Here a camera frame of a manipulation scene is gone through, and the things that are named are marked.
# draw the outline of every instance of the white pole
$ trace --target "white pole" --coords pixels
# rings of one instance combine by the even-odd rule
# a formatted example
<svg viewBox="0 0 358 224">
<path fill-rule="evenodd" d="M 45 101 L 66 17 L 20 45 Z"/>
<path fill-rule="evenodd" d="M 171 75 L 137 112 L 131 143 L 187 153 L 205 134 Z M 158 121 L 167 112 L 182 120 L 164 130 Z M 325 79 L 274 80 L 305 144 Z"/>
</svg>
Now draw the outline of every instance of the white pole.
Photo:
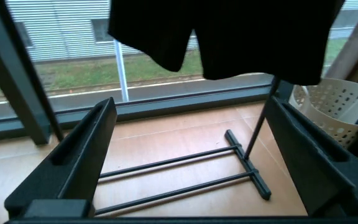
<svg viewBox="0 0 358 224">
<path fill-rule="evenodd" d="M 124 58 L 122 57 L 121 43 L 114 39 L 114 46 L 116 47 L 116 60 L 119 76 L 119 84 L 121 86 L 122 100 L 124 102 L 129 101 L 127 79 L 125 76 Z"/>
</svg>

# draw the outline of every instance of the hanging clothes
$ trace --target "hanging clothes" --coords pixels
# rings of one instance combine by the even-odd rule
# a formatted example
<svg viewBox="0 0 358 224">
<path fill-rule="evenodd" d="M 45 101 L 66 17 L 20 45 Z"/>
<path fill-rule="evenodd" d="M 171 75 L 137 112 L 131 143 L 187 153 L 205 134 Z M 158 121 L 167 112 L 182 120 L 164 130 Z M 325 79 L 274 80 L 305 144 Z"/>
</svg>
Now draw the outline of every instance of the hanging clothes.
<svg viewBox="0 0 358 224">
<path fill-rule="evenodd" d="M 343 2 L 113 0 L 108 32 L 177 72 L 194 29 L 206 79 L 264 72 L 316 85 Z"/>
</svg>

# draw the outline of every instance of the floor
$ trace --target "floor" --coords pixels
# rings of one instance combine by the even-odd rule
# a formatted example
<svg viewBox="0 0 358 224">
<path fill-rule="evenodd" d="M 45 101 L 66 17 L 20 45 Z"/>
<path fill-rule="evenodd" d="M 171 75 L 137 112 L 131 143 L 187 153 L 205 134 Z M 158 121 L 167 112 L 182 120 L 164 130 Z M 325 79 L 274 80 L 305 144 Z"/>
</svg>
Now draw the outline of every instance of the floor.
<svg viewBox="0 0 358 224">
<path fill-rule="evenodd" d="M 125 169 L 228 146 L 231 129 L 239 142 L 249 141 L 263 102 L 118 124 L 102 172 Z M 0 223 L 7 220 L 4 199 L 57 145 L 36 147 L 28 138 L 0 142 Z M 250 158 L 272 191 L 263 200 L 248 178 L 119 210 L 109 217 L 306 215 L 267 123 Z M 222 152 L 191 161 L 99 181 L 94 206 L 103 208 L 244 172 L 238 158 Z"/>
</svg>

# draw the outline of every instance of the white laundry basket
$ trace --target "white laundry basket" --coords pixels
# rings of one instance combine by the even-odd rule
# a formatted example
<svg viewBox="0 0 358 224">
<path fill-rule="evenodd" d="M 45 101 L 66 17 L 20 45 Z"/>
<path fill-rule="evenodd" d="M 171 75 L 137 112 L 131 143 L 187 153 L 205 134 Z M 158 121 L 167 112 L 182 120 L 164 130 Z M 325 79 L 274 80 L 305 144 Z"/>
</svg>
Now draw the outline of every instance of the white laundry basket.
<svg viewBox="0 0 358 224">
<path fill-rule="evenodd" d="M 295 85 L 290 104 L 347 148 L 357 139 L 358 83 L 324 78 L 319 85 Z"/>
</svg>

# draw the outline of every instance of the grass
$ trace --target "grass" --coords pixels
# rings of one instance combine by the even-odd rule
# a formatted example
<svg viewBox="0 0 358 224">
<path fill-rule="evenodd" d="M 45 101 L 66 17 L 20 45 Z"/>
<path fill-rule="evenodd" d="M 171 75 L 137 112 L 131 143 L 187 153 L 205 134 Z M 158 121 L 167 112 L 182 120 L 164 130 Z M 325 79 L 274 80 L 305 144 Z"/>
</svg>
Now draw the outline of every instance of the grass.
<svg viewBox="0 0 358 224">
<path fill-rule="evenodd" d="M 328 41 L 324 64 L 330 65 L 335 60 L 346 40 L 336 39 Z M 178 73 L 163 69 L 144 54 L 125 57 L 124 65 L 128 82 L 178 75 L 202 74 L 203 72 L 198 50 L 189 50 L 186 53 L 185 61 Z M 48 81 L 50 84 L 47 85 L 47 90 L 119 82 L 115 58 L 86 62 L 39 64 L 35 65 L 35 67 L 44 81 L 45 77 L 51 78 Z"/>
</svg>

